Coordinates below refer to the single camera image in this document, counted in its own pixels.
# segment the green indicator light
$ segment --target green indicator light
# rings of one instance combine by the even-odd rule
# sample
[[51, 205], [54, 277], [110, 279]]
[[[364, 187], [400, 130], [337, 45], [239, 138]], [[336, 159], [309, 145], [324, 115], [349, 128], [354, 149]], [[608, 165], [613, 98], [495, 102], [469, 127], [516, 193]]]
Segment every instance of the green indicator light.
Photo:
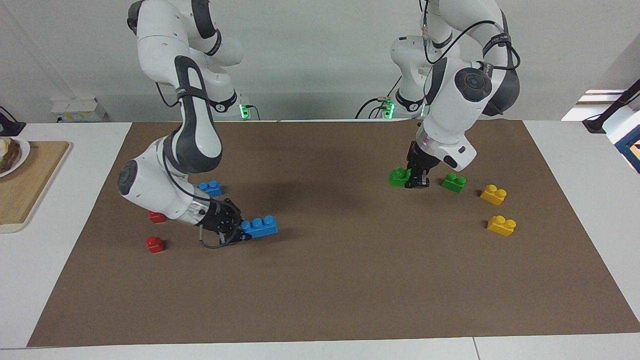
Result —
[[249, 112], [249, 109], [247, 109], [246, 106], [242, 104], [240, 104], [240, 115], [242, 116], [243, 120], [246, 120], [251, 117], [251, 113]]
[[385, 118], [386, 119], [391, 119], [392, 117], [394, 117], [394, 109], [396, 108], [396, 104], [394, 104], [393, 102], [389, 102], [389, 104], [387, 105], [387, 108], [385, 109]]

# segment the red block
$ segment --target red block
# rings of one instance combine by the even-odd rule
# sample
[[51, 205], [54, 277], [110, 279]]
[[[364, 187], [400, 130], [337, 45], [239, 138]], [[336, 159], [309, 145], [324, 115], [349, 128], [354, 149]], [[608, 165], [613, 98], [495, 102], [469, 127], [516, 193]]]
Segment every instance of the red block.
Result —
[[157, 236], [149, 236], [147, 238], [147, 249], [153, 254], [164, 251], [164, 241]]
[[166, 216], [162, 213], [154, 213], [153, 211], [149, 211], [149, 220], [154, 224], [160, 224], [161, 222], [166, 221]]

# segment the green toy block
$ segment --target green toy block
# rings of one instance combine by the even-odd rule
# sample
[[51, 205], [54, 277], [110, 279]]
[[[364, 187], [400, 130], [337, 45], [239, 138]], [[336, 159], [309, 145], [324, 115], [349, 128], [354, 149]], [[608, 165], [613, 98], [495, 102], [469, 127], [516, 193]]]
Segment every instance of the green toy block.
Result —
[[404, 188], [404, 184], [409, 181], [409, 177], [411, 177], [411, 169], [405, 170], [399, 167], [391, 171], [391, 174], [389, 175], [389, 185]]
[[465, 184], [467, 183], [467, 179], [464, 176], [457, 176], [454, 173], [450, 173], [447, 177], [444, 178], [442, 182], [442, 187], [445, 189], [449, 189], [452, 192], [459, 193], [462, 189], [465, 188]]

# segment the yellow block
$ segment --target yellow block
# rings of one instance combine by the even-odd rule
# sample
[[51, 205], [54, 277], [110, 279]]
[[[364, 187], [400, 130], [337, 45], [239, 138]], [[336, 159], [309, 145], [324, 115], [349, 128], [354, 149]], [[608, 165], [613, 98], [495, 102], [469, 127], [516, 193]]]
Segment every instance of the yellow block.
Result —
[[484, 191], [480, 195], [480, 198], [491, 202], [493, 205], [500, 205], [507, 197], [507, 191], [505, 189], [498, 189], [497, 186], [491, 184], [484, 188]]
[[486, 228], [493, 231], [494, 233], [498, 233], [503, 236], [509, 236], [513, 234], [513, 231], [516, 228], [516, 222], [511, 219], [507, 220], [502, 215], [498, 215], [496, 217], [492, 217], [491, 220], [489, 220], [489, 225]]

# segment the blue toy block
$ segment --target blue toy block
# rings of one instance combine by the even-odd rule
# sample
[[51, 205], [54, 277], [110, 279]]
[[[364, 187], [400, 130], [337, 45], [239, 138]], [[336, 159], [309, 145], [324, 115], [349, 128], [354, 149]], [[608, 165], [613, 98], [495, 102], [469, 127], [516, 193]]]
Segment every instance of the blue toy block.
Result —
[[242, 231], [251, 235], [252, 238], [261, 238], [263, 236], [273, 235], [278, 233], [278, 224], [276, 224], [276, 218], [271, 215], [263, 219], [256, 218], [252, 222], [243, 221], [240, 225]]
[[222, 196], [222, 187], [219, 182], [212, 180], [208, 183], [201, 183], [198, 186], [202, 191], [209, 194], [210, 197], [219, 197]]

